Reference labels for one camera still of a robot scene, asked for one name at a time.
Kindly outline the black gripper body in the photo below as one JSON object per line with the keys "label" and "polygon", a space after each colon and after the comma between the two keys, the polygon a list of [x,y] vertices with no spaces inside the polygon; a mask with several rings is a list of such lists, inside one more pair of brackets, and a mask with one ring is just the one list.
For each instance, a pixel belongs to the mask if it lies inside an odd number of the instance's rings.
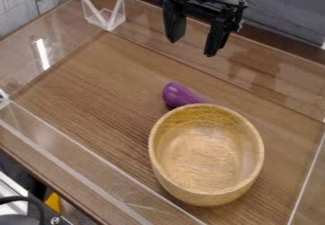
{"label": "black gripper body", "polygon": [[186,15],[212,21],[214,18],[228,20],[233,31],[242,28],[242,14],[248,8],[245,0],[172,0],[184,5]]}

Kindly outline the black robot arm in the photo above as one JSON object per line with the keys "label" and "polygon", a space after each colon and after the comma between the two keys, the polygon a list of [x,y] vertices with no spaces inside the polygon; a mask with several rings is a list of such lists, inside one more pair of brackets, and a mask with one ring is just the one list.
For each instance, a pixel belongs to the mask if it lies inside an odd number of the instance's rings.
{"label": "black robot arm", "polygon": [[225,48],[230,34],[242,28],[245,0],[162,0],[166,38],[177,43],[186,35],[188,16],[210,23],[205,55],[213,57]]}

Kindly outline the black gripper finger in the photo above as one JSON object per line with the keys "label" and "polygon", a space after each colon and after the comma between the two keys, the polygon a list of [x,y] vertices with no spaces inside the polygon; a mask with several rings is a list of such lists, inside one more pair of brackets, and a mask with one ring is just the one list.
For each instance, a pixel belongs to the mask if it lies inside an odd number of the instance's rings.
{"label": "black gripper finger", "polygon": [[213,57],[217,51],[225,47],[230,32],[228,20],[224,18],[214,18],[205,46],[205,55],[208,57]]}
{"label": "black gripper finger", "polygon": [[162,15],[166,37],[176,43],[186,34],[188,16],[184,5],[172,0],[162,0]]}

